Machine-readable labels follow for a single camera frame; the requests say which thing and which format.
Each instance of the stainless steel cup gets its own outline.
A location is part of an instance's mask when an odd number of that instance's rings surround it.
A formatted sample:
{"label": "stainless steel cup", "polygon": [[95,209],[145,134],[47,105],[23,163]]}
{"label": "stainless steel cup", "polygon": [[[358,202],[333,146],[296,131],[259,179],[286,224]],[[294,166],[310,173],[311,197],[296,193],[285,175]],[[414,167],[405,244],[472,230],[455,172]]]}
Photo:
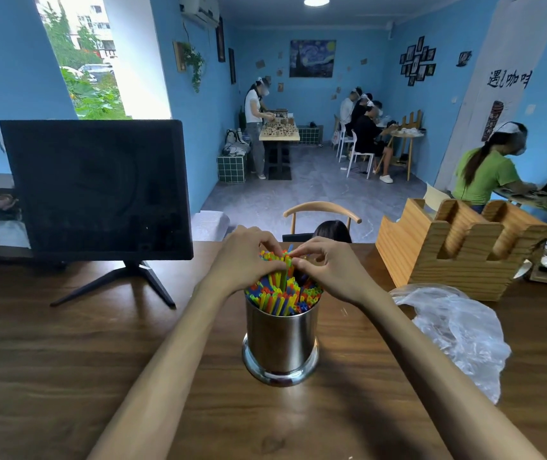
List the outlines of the stainless steel cup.
{"label": "stainless steel cup", "polygon": [[256,379],[271,386],[293,386],[318,363],[318,303],[293,317],[276,317],[246,300],[247,334],[242,356]]}

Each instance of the gray floor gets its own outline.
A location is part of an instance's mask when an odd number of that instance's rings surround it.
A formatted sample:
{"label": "gray floor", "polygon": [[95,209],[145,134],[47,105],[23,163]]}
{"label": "gray floor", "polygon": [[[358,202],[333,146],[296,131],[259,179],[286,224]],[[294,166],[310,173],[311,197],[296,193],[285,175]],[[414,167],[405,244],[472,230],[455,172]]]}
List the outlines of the gray floor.
{"label": "gray floor", "polygon": [[[421,198],[426,184],[412,176],[406,180],[405,168],[392,167],[393,184],[385,184],[374,175],[346,172],[347,166],[335,159],[330,146],[294,146],[291,148],[292,181],[261,181],[248,174],[244,184],[219,182],[203,205],[203,210],[223,211],[231,226],[258,226],[273,232],[278,240],[291,231],[291,218],[282,213],[295,205],[313,200],[335,202],[353,211],[363,220],[353,223],[350,234],[354,242],[375,242],[383,216],[398,219],[407,198]],[[328,219],[343,219],[332,213],[298,213],[296,232],[313,232]]]}

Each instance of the ceiling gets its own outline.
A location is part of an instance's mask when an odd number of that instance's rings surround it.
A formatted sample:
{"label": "ceiling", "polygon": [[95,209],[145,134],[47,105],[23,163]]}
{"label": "ceiling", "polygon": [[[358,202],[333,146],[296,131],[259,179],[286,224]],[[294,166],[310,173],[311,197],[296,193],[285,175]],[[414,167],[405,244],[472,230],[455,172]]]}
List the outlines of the ceiling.
{"label": "ceiling", "polygon": [[330,0],[308,8],[303,0],[218,0],[225,21],[238,28],[379,28],[436,11],[457,0]]}

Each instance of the black monitor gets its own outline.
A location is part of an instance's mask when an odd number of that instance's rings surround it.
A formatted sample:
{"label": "black monitor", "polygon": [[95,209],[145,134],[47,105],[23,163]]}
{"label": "black monitor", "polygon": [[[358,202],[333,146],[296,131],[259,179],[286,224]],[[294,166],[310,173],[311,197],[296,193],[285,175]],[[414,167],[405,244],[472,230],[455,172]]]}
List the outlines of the black monitor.
{"label": "black monitor", "polygon": [[193,258],[180,121],[0,126],[34,257],[122,260],[124,275]]}

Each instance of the hand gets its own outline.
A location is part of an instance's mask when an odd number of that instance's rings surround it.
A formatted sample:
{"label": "hand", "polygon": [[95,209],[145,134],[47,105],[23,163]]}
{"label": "hand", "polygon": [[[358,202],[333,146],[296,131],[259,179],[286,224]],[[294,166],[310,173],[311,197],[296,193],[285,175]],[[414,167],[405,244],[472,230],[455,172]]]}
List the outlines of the hand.
{"label": "hand", "polygon": [[282,247],[271,232],[237,226],[224,240],[203,282],[212,285],[214,290],[222,290],[228,297],[273,271],[285,270],[283,261],[266,261],[260,257],[261,244],[277,256],[283,255]]}
{"label": "hand", "polygon": [[[324,264],[315,265],[299,258],[311,254],[319,255],[316,261],[323,261]],[[373,286],[377,287],[348,243],[314,237],[289,255],[293,257],[292,263],[296,268],[318,281],[333,297],[344,302],[364,304],[369,291]]]}

